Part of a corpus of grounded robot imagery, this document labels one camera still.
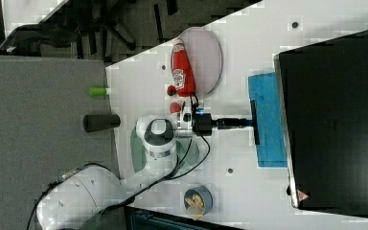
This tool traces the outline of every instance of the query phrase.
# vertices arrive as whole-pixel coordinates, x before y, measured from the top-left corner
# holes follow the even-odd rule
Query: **sticker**
[[[184,45],[183,44],[176,44],[176,45],[174,45],[174,47],[172,47],[172,50],[174,52],[182,51],[182,50],[184,50]]]
[[[301,202],[303,200],[306,200],[308,198],[310,198],[308,195],[304,194],[303,192],[297,190],[297,194],[298,194],[298,200]]]
[[[172,79],[176,90],[184,88],[185,74],[183,70],[176,69],[172,71]]]

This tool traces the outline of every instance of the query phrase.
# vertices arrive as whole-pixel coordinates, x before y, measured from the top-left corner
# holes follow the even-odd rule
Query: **white plate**
[[[203,98],[214,90],[222,71],[222,51],[218,40],[213,33],[201,27],[189,28],[179,38],[184,42],[193,69],[195,93]]]

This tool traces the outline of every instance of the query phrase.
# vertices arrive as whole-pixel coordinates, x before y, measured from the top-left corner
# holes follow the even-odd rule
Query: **green marker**
[[[89,88],[89,96],[91,97],[109,95],[110,92],[111,92],[110,88],[100,88],[100,87]]]

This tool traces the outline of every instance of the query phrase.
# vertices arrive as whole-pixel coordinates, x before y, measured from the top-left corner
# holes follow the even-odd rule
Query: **warning label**
[[[172,78],[174,79],[174,86],[176,90],[184,88],[185,74],[183,70],[176,69],[172,71]]]
[[[303,200],[306,200],[308,198],[310,198],[308,195],[304,194],[303,192],[297,190],[297,194],[298,194],[298,200],[301,202]]]

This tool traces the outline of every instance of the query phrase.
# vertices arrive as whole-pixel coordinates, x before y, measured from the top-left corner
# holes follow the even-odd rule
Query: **screw hole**
[[[299,26],[298,22],[293,22],[293,23],[291,24],[291,27],[292,27],[293,29],[297,29],[297,28],[298,28],[298,26]]]

